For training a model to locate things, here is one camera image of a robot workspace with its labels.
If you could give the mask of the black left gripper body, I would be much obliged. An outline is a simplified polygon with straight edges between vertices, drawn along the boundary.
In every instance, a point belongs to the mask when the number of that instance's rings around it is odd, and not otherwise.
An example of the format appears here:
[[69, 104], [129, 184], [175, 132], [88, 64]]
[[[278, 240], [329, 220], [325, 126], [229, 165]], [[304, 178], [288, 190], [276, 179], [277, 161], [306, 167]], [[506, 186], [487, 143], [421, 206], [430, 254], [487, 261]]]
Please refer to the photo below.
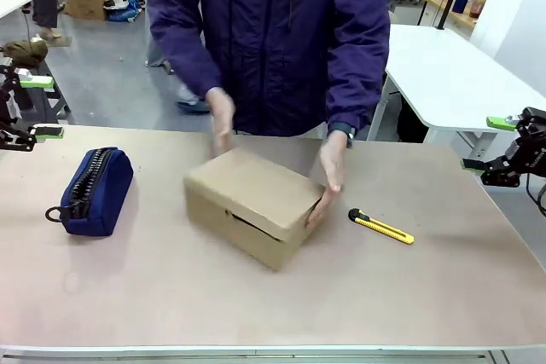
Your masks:
[[14, 127], [20, 114], [15, 91], [20, 89], [20, 78], [11, 64], [1, 65], [1, 131], [16, 134]]

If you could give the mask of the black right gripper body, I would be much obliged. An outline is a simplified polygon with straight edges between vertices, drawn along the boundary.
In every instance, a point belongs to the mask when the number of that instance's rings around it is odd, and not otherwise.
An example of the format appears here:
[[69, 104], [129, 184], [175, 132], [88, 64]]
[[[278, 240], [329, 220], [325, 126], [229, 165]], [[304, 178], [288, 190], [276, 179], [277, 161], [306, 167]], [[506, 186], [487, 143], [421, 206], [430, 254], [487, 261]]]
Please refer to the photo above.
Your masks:
[[526, 107], [519, 116], [518, 137], [503, 155], [488, 161], [495, 171], [480, 177], [486, 186], [517, 188], [522, 175], [545, 177], [545, 111]]

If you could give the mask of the person's left hand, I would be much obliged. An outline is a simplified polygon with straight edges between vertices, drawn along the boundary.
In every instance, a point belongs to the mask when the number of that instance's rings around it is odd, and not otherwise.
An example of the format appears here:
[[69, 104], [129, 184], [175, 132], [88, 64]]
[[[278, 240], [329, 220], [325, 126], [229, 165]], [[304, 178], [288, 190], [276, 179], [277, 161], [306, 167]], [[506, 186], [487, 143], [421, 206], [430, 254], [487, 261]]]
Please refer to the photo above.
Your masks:
[[315, 228], [323, 220], [341, 192], [347, 140], [345, 132], [333, 130], [321, 146], [319, 158], [327, 184], [321, 199], [308, 217], [306, 224], [308, 228]]

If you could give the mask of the person's right hand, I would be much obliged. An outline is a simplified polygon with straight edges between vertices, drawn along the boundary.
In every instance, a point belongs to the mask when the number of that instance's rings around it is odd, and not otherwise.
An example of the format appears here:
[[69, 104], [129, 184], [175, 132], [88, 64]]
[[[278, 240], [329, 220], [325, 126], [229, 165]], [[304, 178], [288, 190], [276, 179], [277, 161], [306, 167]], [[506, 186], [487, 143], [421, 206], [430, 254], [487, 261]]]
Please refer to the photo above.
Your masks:
[[207, 91], [206, 102], [212, 115], [212, 153], [217, 157], [232, 148], [235, 105], [231, 97], [219, 87]]

